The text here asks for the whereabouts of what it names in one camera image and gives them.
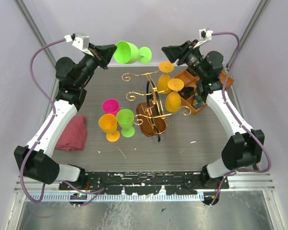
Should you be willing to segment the green wine glass back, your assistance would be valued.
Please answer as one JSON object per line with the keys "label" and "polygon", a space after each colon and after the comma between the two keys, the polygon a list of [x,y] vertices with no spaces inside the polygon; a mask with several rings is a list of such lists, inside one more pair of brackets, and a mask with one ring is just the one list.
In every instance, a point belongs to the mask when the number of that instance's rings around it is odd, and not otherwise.
{"label": "green wine glass back", "polygon": [[116,43],[116,47],[117,49],[113,56],[119,64],[132,64],[137,61],[140,64],[147,64],[152,59],[152,51],[146,46],[138,48],[130,42],[119,41]]}

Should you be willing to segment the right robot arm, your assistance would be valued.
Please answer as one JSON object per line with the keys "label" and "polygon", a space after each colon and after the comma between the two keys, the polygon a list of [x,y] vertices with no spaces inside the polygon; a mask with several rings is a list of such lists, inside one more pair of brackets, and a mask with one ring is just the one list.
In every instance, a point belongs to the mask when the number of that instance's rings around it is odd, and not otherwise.
{"label": "right robot arm", "polygon": [[221,176],[261,161],[264,133],[243,120],[223,89],[219,77],[223,70],[223,55],[210,51],[202,56],[198,43],[198,40],[186,41],[180,46],[164,46],[161,50],[171,63],[186,64],[199,77],[196,92],[217,115],[228,136],[221,157],[201,170],[203,187],[211,189]]}

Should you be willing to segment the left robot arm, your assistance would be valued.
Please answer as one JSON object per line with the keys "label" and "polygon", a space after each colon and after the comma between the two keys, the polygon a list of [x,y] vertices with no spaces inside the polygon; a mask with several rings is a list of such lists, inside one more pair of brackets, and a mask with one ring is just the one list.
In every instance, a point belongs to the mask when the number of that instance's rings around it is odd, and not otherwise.
{"label": "left robot arm", "polygon": [[52,159],[54,148],[70,120],[80,110],[86,96],[85,86],[97,67],[107,69],[117,47],[88,45],[83,58],[74,63],[69,57],[60,58],[55,65],[59,91],[53,109],[36,135],[26,146],[17,146],[14,156],[21,176],[52,184],[69,181],[76,190],[86,186],[85,170]]}

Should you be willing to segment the gold wire glass rack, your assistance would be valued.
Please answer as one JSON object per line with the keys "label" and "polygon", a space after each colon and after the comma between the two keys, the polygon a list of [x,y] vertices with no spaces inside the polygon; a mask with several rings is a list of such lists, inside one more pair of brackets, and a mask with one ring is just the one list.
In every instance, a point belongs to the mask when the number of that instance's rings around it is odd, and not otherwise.
{"label": "gold wire glass rack", "polygon": [[143,106],[141,106],[142,111],[139,114],[136,114],[133,118],[133,123],[140,126],[140,128],[144,129],[144,122],[148,122],[148,126],[152,129],[152,133],[154,136],[157,136],[157,141],[161,141],[161,135],[166,131],[165,129],[161,129],[157,126],[157,121],[161,120],[163,122],[166,121],[166,117],[173,115],[174,112],[165,113],[164,107],[161,100],[161,93],[157,89],[157,86],[152,78],[152,75],[158,73],[158,71],[154,72],[146,72],[143,74],[134,74],[134,73],[124,73],[121,78],[123,81],[128,82],[131,80],[131,76],[145,76],[147,78],[146,83],[146,93],[138,93],[138,92],[128,92],[126,94],[126,99],[128,101],[134,101],[136,96],[145,96],[146,102]]}

